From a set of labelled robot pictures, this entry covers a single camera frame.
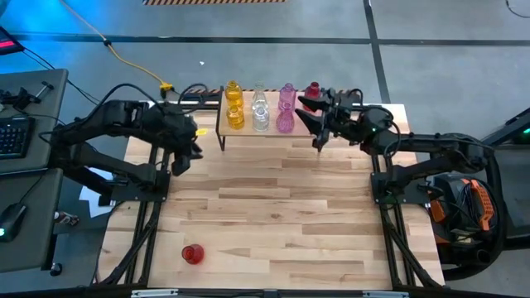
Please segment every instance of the glass bottle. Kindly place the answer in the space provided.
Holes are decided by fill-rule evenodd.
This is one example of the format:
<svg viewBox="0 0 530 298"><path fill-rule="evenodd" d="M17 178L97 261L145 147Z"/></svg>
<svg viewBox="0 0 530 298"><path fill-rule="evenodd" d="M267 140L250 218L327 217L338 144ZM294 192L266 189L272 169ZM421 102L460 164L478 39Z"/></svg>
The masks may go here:
<svg viewBox="0 0 530 298"><path fill-rule="evenodd" d="M312 82L309 86L307 86L306 91L304 93L304 97L307 99L318 99L320 97L320 86L317 82ZM308 108L306 105L304 105L304 109L306 111L312 112L310 108Z"/></svg>
<svg viewBox="0 0 530 298"><path fill-rule="evenodd" d="M292 115L292 104L288 102L281 103L280 114L276 119L276 127L279 132L289 133L295 127L295 118Z"/></svg>
<svg viewBox="0 0 530 298"><path fill-rule="evenodd" d="M243 91L236 81L229 81L226 85L224 95L226 96L226 101L228 102L229 107L238 106L243 108Z"/></svg>
<svg viewBox="0 0 530 298"><path fill-rule="evenodd" d="M256 132L266 132L268 130L269 113L268 109L262 105L257 106L252 112L253 128Z"/></svg>
<svg viewBox="0 0 530 298"><path fill-rule="evenodd" d="M296 89L291 83L285 84L280 90L280 100L278 101L278 108L282 109L282 103L289 103L291 107L295 106Z"/></svg>
<svg viewBox="0 0 530 298"><path fill-rule="evenodd" d="M229 120L229 126L233 129L241 129L245 125L243 109L238 106L229 107L226 110L226 117Z"/></svg>
<svg viewBox="0 0 530 298"><path fill-rule="evenodd" d="M267 97L265 97L265 86L262 82L256 83L256 90L254 92L253 101L252 101L252 110L254 111L258 107L264 107L268 109Z"/></svg>

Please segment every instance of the wooden table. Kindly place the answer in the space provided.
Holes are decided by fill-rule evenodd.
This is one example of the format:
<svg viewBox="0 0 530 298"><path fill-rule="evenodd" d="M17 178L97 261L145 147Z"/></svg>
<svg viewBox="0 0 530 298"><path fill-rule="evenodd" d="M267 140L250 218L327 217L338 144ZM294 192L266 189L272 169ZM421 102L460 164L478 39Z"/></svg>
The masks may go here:
<svg viewBox="0 0 530 298"><path fill-rule="evenodd" d="M276 128L276 119L278 118L278 115L280 112L278 109L280 93L279 92L264 92L264 93L265 93L265 97L267 98L267 103L269 107L268 111L269 111L269 117L270 117L269 127L266 132L256 132L253 129L252 102L253 102L254 92L248 92L248 91L243 92L243 102L244 102L243 113L245 117L245 125L241 129L233 129L230 127L229 120L226 117L226 109L228 108L228 103L223 93L223 98L221 99L221 103L220 103L220 107L219 107L218 115L217 115L218 122L215 128L222 151L224 151L226 137L289 137L289 138L304 137L307 139L312 138L309 131L307 130L306 125L304 125L304 123L295 114L294 114L295 126L292 129L292 132L288 132L288 133L279 132ZM304 95L303 92L298 92L296 93L296 98L302 95ZM298 99L295 101L294 108L302 108L302 104Z"/></svg>
<svg viewBox="0 0 530 298"><path fill-rule="evenodd" d="M408 132L403 105L385 108ZM231 137L229 150L222 152L214 131L216 114L194 117L200 128L209 129L198 139L205 158L171 179L150 287L391 288L380 213L370 194L368 155L340 139L318 154L311 139L290 137ZM149 150L131 139L125 159L147 162ZM416 157L399 152L393 161L410 165ZM129 249L137 209L138 203L127 202L110 218L99 259L102 276ZM410 249L444 284L426 211L415 205L402 209ZM199 265L181 258L181 249L192 243L206 251ZM396 259L405 281L401 253Z"/></svg>

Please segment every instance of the keyboard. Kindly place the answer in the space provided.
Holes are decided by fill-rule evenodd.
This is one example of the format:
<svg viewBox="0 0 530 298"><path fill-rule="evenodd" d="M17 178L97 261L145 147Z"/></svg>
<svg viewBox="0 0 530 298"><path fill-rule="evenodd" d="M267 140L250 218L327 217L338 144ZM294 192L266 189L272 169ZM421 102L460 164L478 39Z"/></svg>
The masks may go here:
<svg viewBox="0 0 530 298"><path fill-rule="evenodd" d="M31 117L0 118L0 160L26 157L34 125Z"/></svg>

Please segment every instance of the white paper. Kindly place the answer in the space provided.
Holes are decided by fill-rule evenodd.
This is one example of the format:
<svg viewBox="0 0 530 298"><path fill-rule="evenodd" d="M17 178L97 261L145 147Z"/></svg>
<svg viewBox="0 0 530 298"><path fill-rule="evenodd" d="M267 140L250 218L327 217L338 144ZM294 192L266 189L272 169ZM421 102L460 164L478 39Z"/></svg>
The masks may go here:
<svg viewBox="0 0 530 298"><path fill-rule="evenodd" d="M99 169L89 168L92 172L102 176L106 180L112 180L113 175L112 173L101 171ZM106 214L112 211L114 208L114 205L116 204L115 201L110 201L110 206L98 206L99 203L99 196L95 191L92 191L86 186L83 186L83 189L81 189L81 195L79 196L80 200L86 200L89 201L89 210L90 210L90 218L94 218L96 216L100 216L101 214Z"/></svg>

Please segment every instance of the yellow bottle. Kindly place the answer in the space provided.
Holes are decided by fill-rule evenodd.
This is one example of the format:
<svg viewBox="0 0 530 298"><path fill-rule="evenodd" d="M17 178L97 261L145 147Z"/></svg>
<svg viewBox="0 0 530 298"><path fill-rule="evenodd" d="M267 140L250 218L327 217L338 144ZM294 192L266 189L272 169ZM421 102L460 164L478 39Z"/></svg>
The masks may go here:
<svg viewBox="0 0 530 298"><path fill-rule="evenodd" d="M229 104L229 107L238 106L243 108L243 91L238 83L234 80L229 81L224 91L226 96L226 101Z"/></svg>
<svg viewBox="0 0 530 298"><path fill-rule="evenodd" d="M229 107L226 110L226 117L229 119L229 126L233 129L241 129L245 126L243 110L238 106Z"/></svg>

